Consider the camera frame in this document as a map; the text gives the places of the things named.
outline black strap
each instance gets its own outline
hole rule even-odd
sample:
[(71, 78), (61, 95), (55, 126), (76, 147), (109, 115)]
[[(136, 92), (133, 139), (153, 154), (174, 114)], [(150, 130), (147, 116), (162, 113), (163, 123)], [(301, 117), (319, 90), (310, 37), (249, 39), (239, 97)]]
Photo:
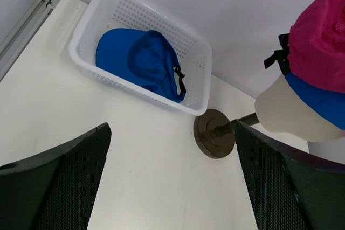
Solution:
[(178, 75), (178, 84), (180, 86), (180, 91), (181, 91), (180, 95), (185, 94), (186, 89), (185, 89), (184, 83), (182, 81), (182, 79), (184, 78), (184, 74), (182, 74), (182, 72), (181, 72), (181, 67), (179, 65), (176, 66), (174, 72)]
[(278, 36), (278, 38), (282, 50), (274, 51), (273, 55), (264, 61), (265, 69), (268, 69), (274, 64), (275, 61), (277, 61), (282, 74), (287, 75), (291, 71), (290, 62), (287, 58), (287, 56), (290, 54), (289, 33), (282, 34)]

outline blue hat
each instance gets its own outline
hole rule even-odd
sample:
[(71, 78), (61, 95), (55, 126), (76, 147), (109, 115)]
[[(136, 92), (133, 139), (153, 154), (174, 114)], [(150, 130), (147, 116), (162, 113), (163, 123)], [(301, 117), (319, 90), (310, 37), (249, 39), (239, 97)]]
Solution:
[(345, 94), (323, 90), (289, 72), (285, 79), (298, 97), (321, 117), (345, 130)]
[[(175, 102), (181, 102), (186, 94), (177, 55), (157, 31), (106, 32), (97, 46), (96, 66)], [(174, 72), (179, 76), (180, 94)]]

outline basket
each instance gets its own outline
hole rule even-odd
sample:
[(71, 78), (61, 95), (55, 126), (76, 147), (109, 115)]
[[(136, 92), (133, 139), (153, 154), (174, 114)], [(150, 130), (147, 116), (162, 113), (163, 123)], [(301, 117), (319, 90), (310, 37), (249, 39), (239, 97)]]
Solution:
[[(156, 30), (162, 33), (173, 46), (185, 74), (187, 89), (181, 103), (150, 92), (95, 65), (97, 44), (102, 35), (114, 28)], [(121, 88), (151, 103), (182, 110), (193, 115), (202, 115), (208, 105), (212, 70), (212, 50), (188, 26), (150, 8), (143, 0), (91, 0), (73, 32), (69, 46), (72, 60), (81, 67), (84, 75)]]

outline white table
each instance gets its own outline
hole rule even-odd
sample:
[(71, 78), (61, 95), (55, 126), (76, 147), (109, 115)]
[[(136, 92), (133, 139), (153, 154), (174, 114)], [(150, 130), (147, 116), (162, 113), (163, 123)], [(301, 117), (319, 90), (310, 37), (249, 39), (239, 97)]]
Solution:
[[(86, 6), (61, 0), (0, 82), (0, 164), (108, 122), (112, 142), (89, 230), (256, 229), (235, 150), (211, 159), (194, 141), (194, 116), (81, 74), (67, 47)], [(254, 112), (254, 99), (213, 76), (209, 107), (235, 119)], [(256, 128), (308, 151), (297, 137)]]

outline pink fabric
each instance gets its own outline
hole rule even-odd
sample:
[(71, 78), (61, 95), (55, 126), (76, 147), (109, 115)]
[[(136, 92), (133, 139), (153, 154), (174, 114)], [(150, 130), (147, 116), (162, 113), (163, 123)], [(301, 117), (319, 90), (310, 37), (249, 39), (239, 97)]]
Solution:
[(293, 74), (345, 93), (345, 0), (315, 0), (291, 27), (289, 48)]

